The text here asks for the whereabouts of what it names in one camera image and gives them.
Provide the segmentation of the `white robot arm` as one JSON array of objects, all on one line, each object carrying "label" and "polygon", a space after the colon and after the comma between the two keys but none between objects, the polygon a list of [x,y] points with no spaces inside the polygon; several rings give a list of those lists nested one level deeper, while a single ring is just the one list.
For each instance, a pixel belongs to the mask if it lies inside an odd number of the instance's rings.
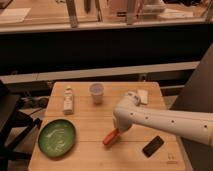
[{"label": "white robot arm", "polygon": [[137,93],[128,91],[115,106],[114,123],[121,133],[137,124],[213,147],[213,113],[142,108],[140,101]]}]

